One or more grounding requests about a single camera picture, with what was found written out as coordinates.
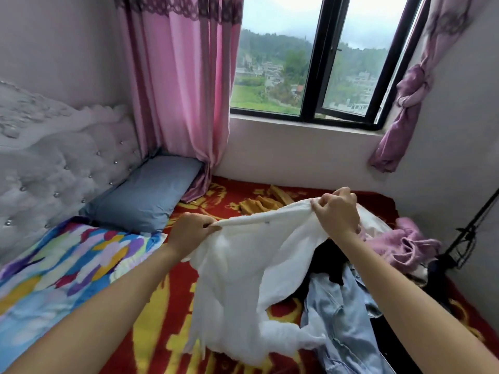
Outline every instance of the pillowcase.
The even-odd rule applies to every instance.
[[[121,185],[90,202],[80,215],[123,231],[161,232],[201,166],[195,158],[153,157]]]
[[[166,238],[95,228],[81,219],[61,223],[0,270],[0,372]]]

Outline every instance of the purple curtain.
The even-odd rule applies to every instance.
[[[397,84],[396,104],[402,110],[369,159],[369,164],[380,172],[394,172],[397,169],[416,128],[421,102],[431,91],[434,67],[487,1],[431,0],[421,61],[409,68],[403,80]]]
[[[184,195],[208,190],[228,140],[244,0],[114,0],[142,154],[195,157],[204,172]]]

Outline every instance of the hand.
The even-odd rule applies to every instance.
[[[216,219],[211,216],[186,212],[173,225],[167,246],[173,249],[181,260],[194,251],[205,238],[221,230],[221,227],[211,225],[215,222]]]
[[[349,188],[341,188],[333,194],[324,194],[319,201],[311,201],[312,210],[334,242],[345,236],[357,234],[360,218],[357,212],[357,196]]]

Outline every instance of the clothing pile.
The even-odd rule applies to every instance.
[[[207,346],[259,365],[269,352],[292,357],[298,349],[314,349],[330,373],[393,372],[371,326],[381,312],[355,268],[328,239],[309,199],[292,202],[274,188],[278,200],[270,200],[287,206],[265,212],[260,205],[279,205],[263,197],[246,200],[240,207],[249,215],[217,222],[222,230],[190,257],[199,279],[185,352],[199,340],[203,354]],[[361,205],[357,210],[368,244],[424,282],[420,263],[437,253],[439,243],[422,239],[409,220],[402,220],[402,233]],[[266,313],[290,296],[303,302],[301,327],[269,320]]]

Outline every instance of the blue jeans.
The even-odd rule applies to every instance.
[[[329,341],[316,349],[328,374],[394,374],[381,355],[370,317],[381,316],[377,304],[352,266],[345,265],[343,286],[325,273],[312,274],[301,325],[313,308],[323,320]]]

